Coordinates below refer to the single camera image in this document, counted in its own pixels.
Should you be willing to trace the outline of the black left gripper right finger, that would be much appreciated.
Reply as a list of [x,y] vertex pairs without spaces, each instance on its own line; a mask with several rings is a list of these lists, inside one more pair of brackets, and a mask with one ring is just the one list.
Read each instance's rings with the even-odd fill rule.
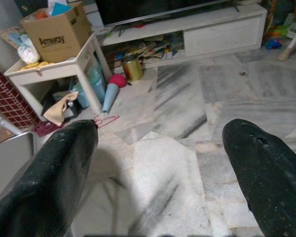
[[261,232],[266,237],[296,237],[296,153],[256,124],[233,119],[222,142]]

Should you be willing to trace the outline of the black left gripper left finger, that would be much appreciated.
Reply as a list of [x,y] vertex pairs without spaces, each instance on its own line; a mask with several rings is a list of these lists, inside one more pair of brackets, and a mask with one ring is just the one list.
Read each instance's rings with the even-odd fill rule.
[[95,121],[54,132],[0,195],[0,237],[63,237],[71,228],[98,145]]

